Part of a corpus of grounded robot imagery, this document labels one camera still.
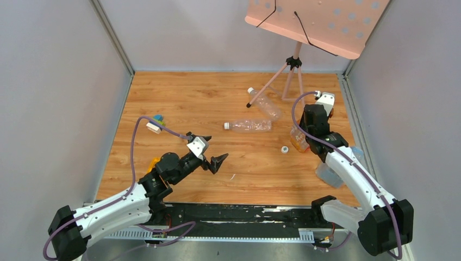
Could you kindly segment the orange label plastic bottle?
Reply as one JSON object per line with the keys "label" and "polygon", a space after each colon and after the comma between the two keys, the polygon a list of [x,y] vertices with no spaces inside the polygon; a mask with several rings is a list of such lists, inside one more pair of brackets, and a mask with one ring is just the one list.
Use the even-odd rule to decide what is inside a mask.
{"label": "orange label plastic bottle", "polygon": [[306,136],[296,126],[292,126],[290,131],[290,141],[295,149],[304,153],[309,150],[309,144],[306,142]]}

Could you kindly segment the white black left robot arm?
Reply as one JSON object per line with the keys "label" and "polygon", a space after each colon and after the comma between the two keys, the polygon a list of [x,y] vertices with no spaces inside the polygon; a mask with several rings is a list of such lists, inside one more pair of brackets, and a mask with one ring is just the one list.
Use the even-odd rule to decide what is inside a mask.
{"label": "white black left robot arm", "polygon": [[74,260],[88,247],[107,235],[121,229],[151,222],[154,225],[166,219],[164,198],[176,185],[197,168],[216,174],[228,154],[207,159],[204,155],[210,136],[191,132],[188,153],[180,157],[168,152],[153,161],[151,169],[126,190],[87,207],[59,208],[48,228],[49,238],[43,247],[46,260]]}

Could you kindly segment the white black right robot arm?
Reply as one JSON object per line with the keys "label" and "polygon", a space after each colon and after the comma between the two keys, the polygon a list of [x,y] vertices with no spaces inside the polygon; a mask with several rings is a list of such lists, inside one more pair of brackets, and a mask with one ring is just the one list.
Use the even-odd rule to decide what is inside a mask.
{"label": "white black right robot arm", "polygon": [[346,140],[332,132],[323,105],[304,106],[297,128],[306,134],[311,151],[331,168],[359,202],[355,209],[333,196],[313,201],[312,223],[324,227],[335,223],[355,234],[372,256],[400,249],[413,240],[414,208],[386,191],[360,163]]}

